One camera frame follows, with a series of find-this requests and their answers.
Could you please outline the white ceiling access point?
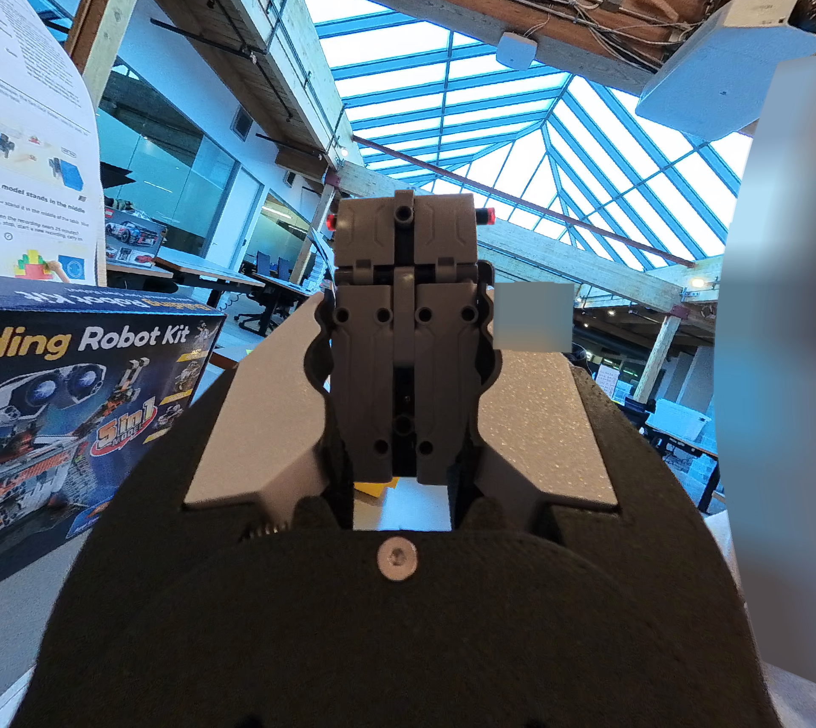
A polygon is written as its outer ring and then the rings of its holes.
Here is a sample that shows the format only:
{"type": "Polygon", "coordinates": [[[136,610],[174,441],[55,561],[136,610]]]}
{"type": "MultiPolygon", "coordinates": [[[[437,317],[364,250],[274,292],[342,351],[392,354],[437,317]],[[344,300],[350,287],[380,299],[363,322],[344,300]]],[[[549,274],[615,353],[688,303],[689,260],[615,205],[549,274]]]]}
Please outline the white ceiling access point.
{"type": "Polygon", "coordinates": [[[535,61],[537,51],[537,40],[512,31],[505,31],[495,47],[495,59],[505,68],[526,71],[535,61]]]}

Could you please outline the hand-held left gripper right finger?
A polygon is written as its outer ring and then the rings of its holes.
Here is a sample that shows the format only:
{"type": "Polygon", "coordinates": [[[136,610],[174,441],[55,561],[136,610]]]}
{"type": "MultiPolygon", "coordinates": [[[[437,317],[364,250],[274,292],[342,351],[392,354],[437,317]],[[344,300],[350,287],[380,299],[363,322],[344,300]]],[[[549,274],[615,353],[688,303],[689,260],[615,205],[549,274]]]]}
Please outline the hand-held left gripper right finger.
{"type": "Polygon", "coordinates": [[[570,362],[571,288],[492,288],[498,371],[478,399],[474,450],[455,476],[453,521],[479,495],[520,528],[545,504],[613,512],[617,498],[579,397],[570,362]]]}

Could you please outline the wooden office desk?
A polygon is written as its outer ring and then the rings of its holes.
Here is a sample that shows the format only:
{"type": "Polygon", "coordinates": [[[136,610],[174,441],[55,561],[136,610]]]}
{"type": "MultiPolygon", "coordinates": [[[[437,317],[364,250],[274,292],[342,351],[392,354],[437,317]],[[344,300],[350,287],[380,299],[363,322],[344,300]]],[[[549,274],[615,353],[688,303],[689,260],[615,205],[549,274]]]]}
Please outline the wooden office desk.
{"type": "Polygon", "coordinates": [[[221,293],[249,294],[252,289],[264,289],[261,281],[207,259],[162,247],[154,263],[171,272],[173,280],[182,286],[209,290],[207,305],[216,307],[221,293]]]}

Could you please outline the blue robot kit box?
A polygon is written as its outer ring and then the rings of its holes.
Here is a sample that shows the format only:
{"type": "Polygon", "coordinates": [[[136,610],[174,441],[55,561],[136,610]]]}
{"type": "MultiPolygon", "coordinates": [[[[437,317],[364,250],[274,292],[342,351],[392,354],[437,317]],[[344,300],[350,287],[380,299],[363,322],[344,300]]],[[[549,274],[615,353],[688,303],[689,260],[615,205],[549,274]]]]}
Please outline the blue robot kit box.
{"type": "Polygon", "coordinates": [[[1,579],[97,522],[193,396],[224,314],[1,278],[1,579]]]}

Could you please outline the white ceiling projector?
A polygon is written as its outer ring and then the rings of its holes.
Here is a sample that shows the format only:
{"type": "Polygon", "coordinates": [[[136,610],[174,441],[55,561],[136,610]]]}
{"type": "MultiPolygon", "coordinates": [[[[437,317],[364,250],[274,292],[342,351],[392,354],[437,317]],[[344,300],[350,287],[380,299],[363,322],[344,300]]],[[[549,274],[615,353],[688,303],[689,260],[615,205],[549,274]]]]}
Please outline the white ceiling projector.
{"type": "Polygon", "coordinates": [[[780,62],[815,51],[815,0],[731,0],[643,90],[639,117],[715,141],[758,119],[780,62]]]}

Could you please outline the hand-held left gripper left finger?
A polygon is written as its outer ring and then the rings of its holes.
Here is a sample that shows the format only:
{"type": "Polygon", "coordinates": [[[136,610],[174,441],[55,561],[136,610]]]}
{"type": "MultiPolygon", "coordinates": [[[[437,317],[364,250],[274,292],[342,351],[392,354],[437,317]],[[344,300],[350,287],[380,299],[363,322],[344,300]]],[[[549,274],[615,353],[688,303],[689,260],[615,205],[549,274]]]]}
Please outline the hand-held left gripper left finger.
{"type": "Polygon", "coordinates": [[[324,387],[332,295],[312,295],[232,373],[190,484],[193,509],[251,503],[277,528],[303,497],[323,496],[353,525],[352,466],[324,387]]]}

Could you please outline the grey desk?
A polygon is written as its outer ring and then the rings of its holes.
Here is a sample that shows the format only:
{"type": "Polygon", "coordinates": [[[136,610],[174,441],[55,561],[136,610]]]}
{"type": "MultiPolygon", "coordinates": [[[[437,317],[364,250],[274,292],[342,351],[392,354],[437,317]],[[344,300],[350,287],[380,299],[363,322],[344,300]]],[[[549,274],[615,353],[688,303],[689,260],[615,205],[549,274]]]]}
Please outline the grey desk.
{"type": "MultiPolygon", "coordinates": [[[[444,487],[400,478],[379,497],[355,491],[357,530],[449,530],[444,487]]],[[[46,623],[88,533],[29,564],[1,583],[1,726],[8,726],[25,695],[46,623]]]]}

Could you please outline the toy car box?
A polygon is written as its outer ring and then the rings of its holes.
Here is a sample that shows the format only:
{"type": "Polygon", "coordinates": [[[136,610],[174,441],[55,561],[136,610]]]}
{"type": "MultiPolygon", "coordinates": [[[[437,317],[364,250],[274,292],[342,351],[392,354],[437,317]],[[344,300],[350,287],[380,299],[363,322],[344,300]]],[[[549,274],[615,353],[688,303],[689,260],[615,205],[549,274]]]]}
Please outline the toy car box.
{"type": "Polygon", "coordinates": [[[108,264],[138,268],[153,265],[165,228],[134,213],[105,208],[105,243],[108,264]]]}

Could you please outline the grey building block robot model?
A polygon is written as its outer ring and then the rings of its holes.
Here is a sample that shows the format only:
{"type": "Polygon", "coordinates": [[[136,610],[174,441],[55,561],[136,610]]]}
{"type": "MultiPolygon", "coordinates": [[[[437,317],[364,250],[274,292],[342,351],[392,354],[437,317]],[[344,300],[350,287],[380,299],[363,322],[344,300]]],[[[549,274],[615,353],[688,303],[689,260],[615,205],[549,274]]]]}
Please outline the grey building block robot model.
{"type": "Polygon", "coordinates": [[[334,233],[331,400],[358,482],[446,484],[495,371],[491,264],[471,194],[342,200],[334,233]]]}

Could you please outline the instruction poster on wooden board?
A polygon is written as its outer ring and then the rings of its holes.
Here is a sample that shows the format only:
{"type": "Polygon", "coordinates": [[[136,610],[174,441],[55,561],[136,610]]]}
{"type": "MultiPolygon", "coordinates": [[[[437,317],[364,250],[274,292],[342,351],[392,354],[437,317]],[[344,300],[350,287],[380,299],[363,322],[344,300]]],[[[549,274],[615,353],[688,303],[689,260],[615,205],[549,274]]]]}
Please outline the instruction poster on wooden board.
{"type": "Polygon", "coordinates": [[[105,285],[96,111],[27,0],[1,0],[1,274],[105,285]]]}

